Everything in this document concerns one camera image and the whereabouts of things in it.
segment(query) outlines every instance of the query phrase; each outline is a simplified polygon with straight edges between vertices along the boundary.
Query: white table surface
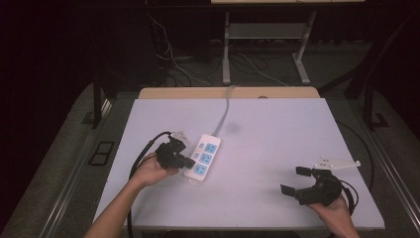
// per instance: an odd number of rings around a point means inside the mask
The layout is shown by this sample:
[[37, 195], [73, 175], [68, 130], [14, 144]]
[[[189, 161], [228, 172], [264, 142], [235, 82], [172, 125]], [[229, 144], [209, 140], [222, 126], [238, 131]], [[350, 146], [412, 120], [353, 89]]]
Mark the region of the white table surface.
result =
[[[149, 140], [163, 131], [183, 131], [191, 141], [188, 157], [202, 134], [211, 134], [226, 99], [138, 99], [118, 149], [95, 218], [127, 182], [131, 166]], [[280, 185], [312, 186], [295, 167], [312, 168], [325, 156], [352, 156], [324, 99], [230, 100], [221, 128], [222, 144], [206, 181], [189, 184], [179, 173], [141, 191], [133, 204], [133, 225], [143, 229], [313, 229], [324, 224]], [[155, 142], [150, 152], [166, 136]], [[383, 219], [359, 170], [333, 171], [352, 184], [360, 203], [353, 215], [358, 229], [383, 228]]]

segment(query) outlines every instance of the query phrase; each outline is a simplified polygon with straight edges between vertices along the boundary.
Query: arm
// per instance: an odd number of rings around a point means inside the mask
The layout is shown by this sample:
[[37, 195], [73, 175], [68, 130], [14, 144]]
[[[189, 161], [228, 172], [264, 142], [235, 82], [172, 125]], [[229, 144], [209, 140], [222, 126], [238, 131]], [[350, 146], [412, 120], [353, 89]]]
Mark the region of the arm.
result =
[[350, 216], [349, 208], [344, 198], [340, 195], [337, 200], [329, 206], [324, 206], [321, 203], [309, 204], [309, 208], [318, 213], [325, 225], [338, 238], [359, 238], [352, 217]]
[[85, 234], [85, 238], [119, 237], [127, 214], [139, 192], [148, 185], [155, 184], [161, 179], [178, 173], [178, 169], [164, 170], [161, 168], [156, 154], [149, 154], [148, 158], [93, 222]]

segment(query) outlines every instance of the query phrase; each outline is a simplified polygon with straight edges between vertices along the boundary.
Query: power outlet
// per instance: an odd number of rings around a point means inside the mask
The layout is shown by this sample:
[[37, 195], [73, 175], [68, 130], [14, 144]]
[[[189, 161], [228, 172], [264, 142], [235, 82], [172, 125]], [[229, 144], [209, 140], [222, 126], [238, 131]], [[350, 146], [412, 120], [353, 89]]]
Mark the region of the power outlet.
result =
[[203, 153], [203, 155], [201, 155], [201, 158], [200, 158], [201, 163], [209, 165], [210, 161], [211, 161], [211, 156], [210, 155], [207, 155], [207, 154], [204, 154], [204, 153]]
[[210, 166], [214, 162], [221, 142], [220, 138], [214, 136], [205, 134], [201, 136], [190, 157], [195, 161], [195, 166], [192, 169], [183, 169], [183, 174], [190, 183], [198, 184], [204, 181], [209, 174]]
[[217, 148], [217, 146], [216, 146], [216, 145], [213, 145], [213, 144], [208, 143], [208, 144], [206, 145], [206, 148], [204, 149], [204, 151], [205, 151], [205, 152], [208, 152], [208, 153], [210, 153], [210, 154], [214, 154], [214, 152], [216, 151], [216, 148]]
[[204, 174], [206, 174], [206, 171], [207, 171], [207, 167], [202, 166], [202, 165], [197, 165], [194, 169], [194, 173], [200, 176], [204, 176]]

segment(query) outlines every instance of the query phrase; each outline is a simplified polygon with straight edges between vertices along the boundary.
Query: dark background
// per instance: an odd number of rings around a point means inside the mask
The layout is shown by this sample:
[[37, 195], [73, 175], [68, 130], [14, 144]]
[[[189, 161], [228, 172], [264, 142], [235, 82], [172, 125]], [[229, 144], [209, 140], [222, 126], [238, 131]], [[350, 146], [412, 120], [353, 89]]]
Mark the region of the dark background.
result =
[[[171, 2], [209, 4], [209, 1]], [[414, 2], [367, 1], [362, 8], [320, 9], [311, 42], [380, 44], [395, 23], [413, 9]], [[167, 27], [175, 48], [200, 57], [206, 56], [203, 49], [209, 47], [209, 39], [223, 37], [221, 12], [153, 14]], [[249, 16], [243, 11], [236, 18], [249, 21]], [[280, 17], [275, 12], [253, 16], [253, 21], [262, 22], [299, 17], [293, 13]], [[377, 89], [417, 135], [420, 134], [419, 16], [407, 23], [374, 74]], [[115, 97], [119, 90], [140, 90], [159, 84], [161, 72], [155, 49], [159, 48], [161, 36], [140, 11], [82, 9], [76, 2], [62, 0], [1, 1], [0, 34], [1, 231], [73, 102], [94, 75], [100, 75], [108, 97]]]

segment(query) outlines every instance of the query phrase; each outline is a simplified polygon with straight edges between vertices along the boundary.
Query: human hand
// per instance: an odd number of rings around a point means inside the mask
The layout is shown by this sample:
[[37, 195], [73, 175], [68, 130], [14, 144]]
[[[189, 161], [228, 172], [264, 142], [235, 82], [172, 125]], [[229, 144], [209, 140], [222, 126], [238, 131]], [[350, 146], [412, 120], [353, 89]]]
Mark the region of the human hand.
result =
[[139, 188], [143, 188], [148, 185], [153, 185], [168, 176], [173, 176], [178, 172], [179, 169], [162, 168], [158, 162], [157, 154], [150, 153], [143, 158], [142, 163], [129, 182], [133, 182]]
[[346, 200], [339, 196], [329, 206], [321, 203], [307, 205], [318, 213], [325, 225], [339, 238], [359, 238], [359, 234], [353, 224]]

